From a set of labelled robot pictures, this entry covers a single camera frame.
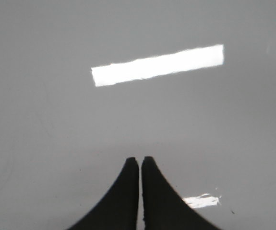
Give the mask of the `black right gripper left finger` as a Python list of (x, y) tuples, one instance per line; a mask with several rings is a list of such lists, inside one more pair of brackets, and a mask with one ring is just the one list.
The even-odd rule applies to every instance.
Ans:
[(127, 158), (113, 185), (71, 230), (135, 230), (138, 212), (138, 163)]

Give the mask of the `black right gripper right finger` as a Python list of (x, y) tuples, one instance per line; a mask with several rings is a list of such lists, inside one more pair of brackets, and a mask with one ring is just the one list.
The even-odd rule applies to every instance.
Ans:
[(182, 200), (165, 179), (153, 157), (144, 158), (141, 170), (146, 230), (218, 229)]

